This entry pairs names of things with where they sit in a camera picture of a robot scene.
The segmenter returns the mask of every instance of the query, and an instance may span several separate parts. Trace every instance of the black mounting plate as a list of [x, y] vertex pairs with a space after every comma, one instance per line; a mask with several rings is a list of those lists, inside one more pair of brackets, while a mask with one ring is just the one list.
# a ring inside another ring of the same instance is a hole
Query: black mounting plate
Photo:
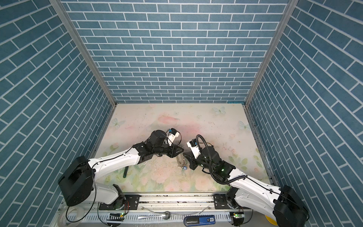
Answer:
[[[125, 195], [126, 200], [129, 202], [129, 210], [137, 210], [137, 206], [139, 205], [139, 195]], [[113, 205], [100, 203], [99, 210], [114, 210]]]
[[230, 207], [227, 204], [227, 199], [225, 194], [214, 194], [214, 208], [216, 210], [224, 210], [224, 209], [230, 209]]

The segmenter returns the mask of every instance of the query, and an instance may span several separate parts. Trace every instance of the table surface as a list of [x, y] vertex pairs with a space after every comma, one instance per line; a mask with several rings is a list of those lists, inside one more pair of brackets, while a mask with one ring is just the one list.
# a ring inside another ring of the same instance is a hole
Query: table surface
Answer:
[[[256, 142], [241, 104], [118, 104], [95, 157], [114, 154], [145, 141], [154, 130], [175, 128], [182, 135], [181, 145], [202, 135], [222, 160], [244, 173], [269, 183]], [[201, 167], [183, 170], [176, 158], [153, 156], [98, 179], [106, 185], [117, 184], [124, 192], [227, 191]]]

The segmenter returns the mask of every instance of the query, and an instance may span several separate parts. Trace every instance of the silver spoon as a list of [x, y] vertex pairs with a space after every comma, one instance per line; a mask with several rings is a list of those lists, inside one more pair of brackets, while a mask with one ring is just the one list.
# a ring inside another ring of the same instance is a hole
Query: silver spoon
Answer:
[[155, 218], [155, 217], [161, 217], [164, 220], [168, 220], [170, 218], [170, 212], [165, 211], [161, 215], [157, 215], [157, 216], [138, 216], [137, 219]]

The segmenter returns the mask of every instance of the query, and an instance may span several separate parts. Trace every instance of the spoon handle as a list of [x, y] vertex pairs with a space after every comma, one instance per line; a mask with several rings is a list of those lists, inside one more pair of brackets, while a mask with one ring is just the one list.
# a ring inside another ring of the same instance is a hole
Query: spoon handle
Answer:
[[155, 218], [155, 217], [162, 217], [162, 215], [157, 215], [157, 216], [138, 216], [137, 219]]

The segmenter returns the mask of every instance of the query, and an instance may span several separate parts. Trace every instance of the brick wall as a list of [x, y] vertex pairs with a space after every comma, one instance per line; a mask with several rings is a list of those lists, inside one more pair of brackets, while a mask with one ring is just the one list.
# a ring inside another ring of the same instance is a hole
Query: brick wall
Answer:
[[118, 102], [243, 102], [287, 0], [62, 2]]
[[0, 1], [0, 226], [49, 225], [111, 106], [48, 0]]
[[300, 0], [251, 102], [307, 226], [362, 226], [363, 2]]

